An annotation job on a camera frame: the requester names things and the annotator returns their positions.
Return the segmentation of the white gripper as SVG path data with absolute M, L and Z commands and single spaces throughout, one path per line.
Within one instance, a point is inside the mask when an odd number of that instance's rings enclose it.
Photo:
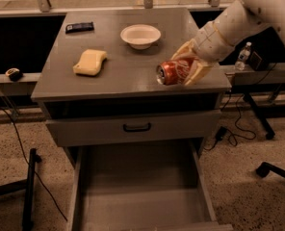
M 220 32 L 214 21 L 207 22 L 196 35 L 186 41 L 171 57 L 173 60 L 197 59 L 191 65 L 190 72 L 183 84 L 191 86 L 206 76 L 214 66 L 210 62 L 221 62 L 232 51 L 234 45 Z

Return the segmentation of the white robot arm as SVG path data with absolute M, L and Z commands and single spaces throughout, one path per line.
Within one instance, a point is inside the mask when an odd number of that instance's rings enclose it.
M 242 40 L 272 27 L 285 45 L 285 0 L 237 0 L 216 19 L 198 29 L 172 56 L 191 58 L 190 86 L 203 78 L 218 62 L 233 52 Z

